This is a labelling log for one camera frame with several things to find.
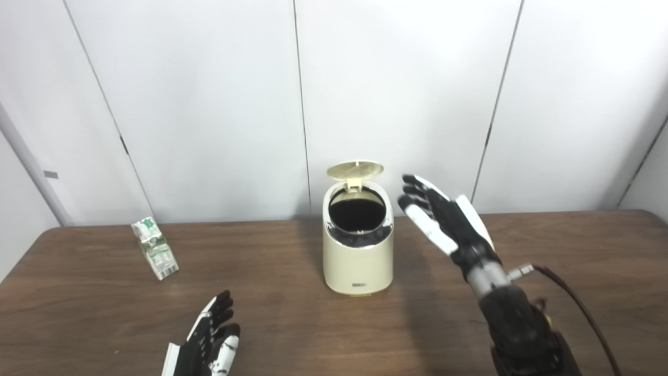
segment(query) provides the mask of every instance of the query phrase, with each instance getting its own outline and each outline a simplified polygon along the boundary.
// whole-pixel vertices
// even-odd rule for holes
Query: small trash can
[[[392,204],[380,185],[366,180],[382,172],[370,161],[327,170],[340,183],[323,200],[323,268],[327,285],[338,293],[371,294],[392,282]]]

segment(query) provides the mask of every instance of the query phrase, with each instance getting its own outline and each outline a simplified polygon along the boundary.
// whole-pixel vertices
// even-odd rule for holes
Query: robotic hand
[[[223,325],[232,318],[233,300],[229,291],[221,292],[202,310],[190,329],[186,342],[170,343],[162,376],[225,376],[230,372],[241,328]]]
[[[460,267],[478,298],[494,342],[492,358],[500,376],[580,376],[563,337],[552,331],[542,310],[529,303],[507,274],[485,225],[466,196],[451,201],[415,175],[404,175],[399,206],[443,253]]]

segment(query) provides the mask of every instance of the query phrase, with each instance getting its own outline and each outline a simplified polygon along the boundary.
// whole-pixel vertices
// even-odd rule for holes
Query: open trash can lid
[[[329,167],[330,178],[347,182],[348,191],[360,191],[362,180],[370,179],[383,172],[383,165],[371,161],[350,161]]]

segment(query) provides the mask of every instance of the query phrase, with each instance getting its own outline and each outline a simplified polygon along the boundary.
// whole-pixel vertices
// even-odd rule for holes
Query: black cable
[[[615,376],[621,376],[622,373],[619,370],[619,366],[617,365],[617,360],[615,359],[613,351],[610,350],[608,341],[603,336],[603,332],[601,332],[601,329],[599,328],[596,321],[594,321],[594,318],[592,317],[589,310],[585,307],[585,304],[582,303],[580,298],[578,298],[578,296],[575,294],[575,291],[573,291],[568,286],[568,284],[566,284],[566,281],[561,279],[561,277],[557,276],[552,270],[549,270],[544,266],[534,266],[534,269],[538,270],[542,275],[546,276],[547,278],[550,278],[554,283],[558,284],[559,287],[563,288],[568,293],[568,295],[570,295],[571,298],[573,298],[575,304],[578,305],[578,307],[584,314],[584,317],[587,318],[587,321],[589,321],[589,324],[591,325],[592,329],[594,329],[594,333],[596,333],[596,336],[599,338],[601,346],[603,346],[603,350],[605,351],[605,355],[607,355],[608,360],[610,361],[610,366],[613,368],[613,373],[615,374]]]

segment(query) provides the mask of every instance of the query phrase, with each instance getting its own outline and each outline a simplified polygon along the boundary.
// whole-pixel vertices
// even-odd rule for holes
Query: black robotic glove
[[[225,290],[204,307],[186,342],[170,343],[162,376],[224,376],[230,373],[241,328],[225,324],[232,318],[230,292]]]
[[[471,249],[473,255],[484,254],[500,262],[494,252],[494,244],[487,227],[466,196],[461,195],[451,201],[436,186],[415,175],[404,175],[403,182],[405,195],[399,198],[399,206],[417,228],[443,253],[450,256],[455,264],[469,269],[469,266],[461,265],[459,259],[465,253],[470,253],[460,252],[461,250]]]

